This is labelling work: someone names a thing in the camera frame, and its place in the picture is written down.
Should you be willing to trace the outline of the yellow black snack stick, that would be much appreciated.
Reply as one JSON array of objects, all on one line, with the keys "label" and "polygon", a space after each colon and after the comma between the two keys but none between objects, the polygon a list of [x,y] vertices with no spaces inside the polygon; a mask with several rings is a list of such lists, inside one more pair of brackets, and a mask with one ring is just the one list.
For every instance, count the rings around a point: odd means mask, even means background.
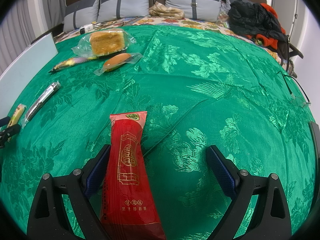
[{"label": "yellow black snack stick", "polygon": [[87,61],[92,61],[92,60],[96,60],[98,59],[98,57],[72,57],[70,59],[67,59],[65,61],[62,61],[60,63],[58,63],[57,65],[55,65],[50,71],[49,73],[55,73],[55,72],[59,72],[63,69],[66,69],[68,67],[72,67],[75,66],[77,64],[81,64]]}]

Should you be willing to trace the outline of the red snack packet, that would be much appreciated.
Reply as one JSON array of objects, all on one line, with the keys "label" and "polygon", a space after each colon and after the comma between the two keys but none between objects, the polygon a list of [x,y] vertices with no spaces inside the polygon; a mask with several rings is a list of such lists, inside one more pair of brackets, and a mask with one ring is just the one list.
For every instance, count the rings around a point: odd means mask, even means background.
[{"label": "red snack packet", "polygon": [[141,150],[146,111],[112,114],[100,221],[112,239],[165,239]]}]

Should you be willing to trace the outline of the beige folded cloth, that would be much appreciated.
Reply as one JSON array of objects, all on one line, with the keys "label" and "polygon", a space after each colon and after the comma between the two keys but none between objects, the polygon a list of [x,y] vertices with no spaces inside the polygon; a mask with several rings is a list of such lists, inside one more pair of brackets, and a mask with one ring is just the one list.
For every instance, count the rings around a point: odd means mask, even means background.
[{"label": "beige folded cloth", "polygon": [[184,11],[176,7],[166,7],[162,3],[156,2],[149,8],[150,16],[159,16],[163,18],[172,18],[175,20],[181,20],[185,17]]}]

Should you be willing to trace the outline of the white charger block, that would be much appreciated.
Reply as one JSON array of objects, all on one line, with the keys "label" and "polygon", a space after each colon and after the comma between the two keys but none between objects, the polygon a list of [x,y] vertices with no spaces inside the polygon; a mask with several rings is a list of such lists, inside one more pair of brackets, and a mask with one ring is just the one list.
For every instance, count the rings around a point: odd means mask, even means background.
[{"label": "white charger block", "polygon": [[86,24],[79,29],[79,33],[82,35],[82,34],[91,32],[93,29],[94,29],[94,24],[92,23]]}]

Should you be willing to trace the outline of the floral bedsheet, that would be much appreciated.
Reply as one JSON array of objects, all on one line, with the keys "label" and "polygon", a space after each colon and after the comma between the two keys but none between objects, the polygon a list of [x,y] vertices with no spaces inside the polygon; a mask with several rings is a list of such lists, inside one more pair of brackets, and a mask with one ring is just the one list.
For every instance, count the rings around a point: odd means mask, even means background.
[{"label": "floral bedsheet", "polygon": [[[240,41],[249,43],[257,47],[258,49],[265,51],[266,53],[268,53],[268,55],[270,55],[278,63],[280,63],[280,56],[278,55],[278,53],[273,52],[270,49],[257,46],[255,43],[253,43],[249,39],[236,35],[232,31],[224,27],[220,27],[215,23],[210,23],[210,22],[196,21],[196,20],[190,20],[190,19],[175,20],[175,19],[163,18],[163,17],[157,17],[157,16],[143,17],[143,18],[141,17],[126,18],[124,20],[115,20],[107,23],[99,23],[98,25],[95,25],[93,27],[93,30],[90,31],[89,33],[92,34],[94,32],[106,32],[108,29],[115,29],[115,28],[122,29],[127,26],[140,26],[140,25],[183,27],[183,28],[190,28],[190,29],[196,29],[196,30],[210,31],[212,33],[226,35],[228,36],[229,41],[235,41],[236,39],[238,39]],[[235,48],[231,45],[223,46],[218,42],[214,42],[214,41],[205,42],[203,35],[199,35],[198,38],[194,38],[193,43],[198,46],[204,46],[204,45],[212,46],[210,54],[208,54],[207,56],[210,61],[217,59],[221,55],[227,55],[235,50]]]}]

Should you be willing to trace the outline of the white cardboard box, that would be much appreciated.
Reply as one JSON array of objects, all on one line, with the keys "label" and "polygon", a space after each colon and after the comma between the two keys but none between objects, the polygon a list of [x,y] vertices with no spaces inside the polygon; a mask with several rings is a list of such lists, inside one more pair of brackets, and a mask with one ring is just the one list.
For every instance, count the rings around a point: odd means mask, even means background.
[{"label": "white cardboard box", "polygon": [[49,33],[30,45],[10,64],[1,75],[1,118],[8,115],[27,84],[57,54],[53,35]]}]

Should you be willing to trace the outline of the orange garment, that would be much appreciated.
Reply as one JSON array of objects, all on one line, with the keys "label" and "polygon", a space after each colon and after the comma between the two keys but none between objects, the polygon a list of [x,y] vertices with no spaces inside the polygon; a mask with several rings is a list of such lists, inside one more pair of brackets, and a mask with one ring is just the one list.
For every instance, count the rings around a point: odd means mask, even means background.
[{"label": "orange garment", "polygon": [[260,30],[257,34],[245,34],[245,37],[253,40],[255,43],[263,47],[270,47],[274,50],[278,49],[279,41],[284,41],[286,31],[278,21],[276,11],[266,3],[260,3],[259,8],[265,15]]}]

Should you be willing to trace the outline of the small wrapped bun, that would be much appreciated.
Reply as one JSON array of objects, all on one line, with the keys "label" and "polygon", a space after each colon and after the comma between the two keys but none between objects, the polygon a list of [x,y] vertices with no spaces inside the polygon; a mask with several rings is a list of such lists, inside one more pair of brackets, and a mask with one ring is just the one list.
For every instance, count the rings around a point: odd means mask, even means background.
[{"label": "small wrapped bun", "polygon": [[108,59],[102,66],[101,69],[94,71],[97,76],[102,75],[105,72],[111,72],[119,68],[124,64],[135,64],[137,63],[143,55],[141,53],[121,53],[110,59]]}]

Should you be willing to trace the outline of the grey curtain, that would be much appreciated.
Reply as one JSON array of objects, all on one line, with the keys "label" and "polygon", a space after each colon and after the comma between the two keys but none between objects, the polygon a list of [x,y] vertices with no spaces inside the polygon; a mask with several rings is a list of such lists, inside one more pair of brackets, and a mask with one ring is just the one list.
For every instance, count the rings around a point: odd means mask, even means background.
[{"label": "grey curtain", "polygon": [[61,24],[65,17],[66,0],[42,0],[48,29]]}]

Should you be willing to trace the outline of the green patterned bedspread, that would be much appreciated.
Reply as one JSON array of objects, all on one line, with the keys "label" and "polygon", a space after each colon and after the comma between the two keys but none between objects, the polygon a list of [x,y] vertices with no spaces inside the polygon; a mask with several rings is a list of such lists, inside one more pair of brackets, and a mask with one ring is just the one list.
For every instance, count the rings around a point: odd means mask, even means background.
[{"label": "green patterned bedspread", "polygon": [[[81,168],[110,142],[110,115],[147,111],[141,140],[152,195],[168,239],[206,239],[230,199],[205,159],[216,145],[238,168],[255,176],[276,173],[296,231],[311,209],[315,153],[302,92],[265,51],[210,31],[168,26],[127,26],[141,53],[101,76],[102,60],[49,73],[73,57],[78,37],[57,44],[58,54],[16,100],[31,106],[52,83],[61,88],[1,150],[1,201],[25,230],[41,176]],[[210,61],[211,45],[233,46]]]}]

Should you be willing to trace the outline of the square cake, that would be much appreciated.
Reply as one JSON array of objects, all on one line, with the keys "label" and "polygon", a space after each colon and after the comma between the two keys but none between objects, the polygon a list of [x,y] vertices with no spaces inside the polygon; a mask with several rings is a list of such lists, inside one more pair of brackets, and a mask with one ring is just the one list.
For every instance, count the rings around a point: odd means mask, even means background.
[{"label": "square cake", "polygon": [[136,39],[121,28],[113,28],[86,34],[72,48],[80,57],[101,57],[126,50]]}]

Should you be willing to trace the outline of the silver foil snack packet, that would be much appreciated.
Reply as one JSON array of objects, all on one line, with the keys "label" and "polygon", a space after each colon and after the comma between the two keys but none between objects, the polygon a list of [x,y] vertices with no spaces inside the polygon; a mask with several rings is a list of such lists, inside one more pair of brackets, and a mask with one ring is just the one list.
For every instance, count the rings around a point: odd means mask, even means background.
[{"label": "silver foil snack packet", "polygon": [[21,124],[22,128],[35,116],[43,105],[61,88],[59,81],[51,83],[27,110]]}]

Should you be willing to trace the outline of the left grey pillow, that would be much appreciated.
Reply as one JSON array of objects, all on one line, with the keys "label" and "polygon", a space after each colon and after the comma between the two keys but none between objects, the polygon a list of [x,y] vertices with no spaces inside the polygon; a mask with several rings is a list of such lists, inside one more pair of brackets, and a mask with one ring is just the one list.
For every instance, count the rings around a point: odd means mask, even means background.
[{"label": "left grey pillow", "polygon": [[63,31],[69,32],[98,19],[100,0],[80,0],[66,8]]}]

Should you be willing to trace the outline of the middle grey pillow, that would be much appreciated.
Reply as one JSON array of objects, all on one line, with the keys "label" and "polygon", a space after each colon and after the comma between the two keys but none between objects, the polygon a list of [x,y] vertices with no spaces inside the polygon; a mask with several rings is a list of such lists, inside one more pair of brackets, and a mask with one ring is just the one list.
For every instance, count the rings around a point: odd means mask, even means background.
[{"label": "middle grey pillow", "polygon": [[149,0],[100,0],[98,22],[149,16]]}]

